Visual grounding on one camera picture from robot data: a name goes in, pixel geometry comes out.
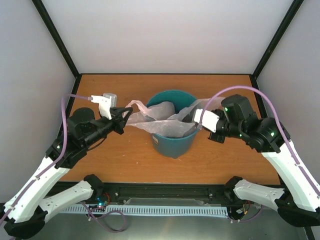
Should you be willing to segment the translucent pink plastic trash bag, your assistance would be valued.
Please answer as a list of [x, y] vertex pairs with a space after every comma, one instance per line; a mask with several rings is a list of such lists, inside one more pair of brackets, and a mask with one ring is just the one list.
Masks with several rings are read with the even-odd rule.
[[193, 100], [189, 106], [175, 113], [176, 108], [169, 100], [150, 107], [139, 100], [132, 100], [127, 107], [136, 105], [139, 111], [129, 116], [126, 125], [167, 138], [187, 137], [198, 130], [196, 111], [203, 109], [208, 101], [208, 98]]

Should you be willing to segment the teal plastic trash bin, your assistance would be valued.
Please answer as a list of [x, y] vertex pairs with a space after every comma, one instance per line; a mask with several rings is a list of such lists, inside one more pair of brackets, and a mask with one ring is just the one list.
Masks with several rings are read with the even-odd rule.
[[[188, 92], [182, 90], [166, 90], [154, 95], [147, 103], [147, 107], [160, 104], [162, 102], [171, 102], [174, 105], [175, 112], [178, 113], [183, 108], [189, 107], [197, 99]], [[198, 130], [181, 138], [169, 138], [158, 134], [151, 134], [151, 140], [155, 150], [161, 155], [177, 159], [185, 154], [192, 146]]]

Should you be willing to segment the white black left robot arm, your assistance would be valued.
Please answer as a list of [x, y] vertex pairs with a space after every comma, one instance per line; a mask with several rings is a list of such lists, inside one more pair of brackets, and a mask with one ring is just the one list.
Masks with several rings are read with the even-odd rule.
[[115, 132], [124, 133], [132, 107], [112, 107], [111, 118], [95, 118], [94, 111], [82, 107], [67, 118], [66, 133], [60, 135], [46, 151], [39, 167], [25, 186], [8, 202], [1, 204], [1, 222], [6, 233], [15, 238], [29, 239], [36, 235], [52, 217], [65, 208], [104, 195], [104, 183], [94, 174], [76, 185], [48, 197], [52, 187], [68, 173], [88, 151], [98, 147]]

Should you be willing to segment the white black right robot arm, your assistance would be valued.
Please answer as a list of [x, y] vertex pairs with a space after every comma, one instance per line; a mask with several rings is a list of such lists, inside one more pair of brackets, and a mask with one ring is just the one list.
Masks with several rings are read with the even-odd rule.
[[222, 109], [205, 111], [203, 126], [209, 140], [241, 139], [275, 168], [284, 188], [271, 188], [232, 177], [224, 186], [225, 197], [234, 202], [248, 200], [275, 210], [294, 227], [320, 224], [320, 185], [306, 168], [282, 124], [273, 117], [258, 118], [248, 98], [235, 94], [225, 98]]

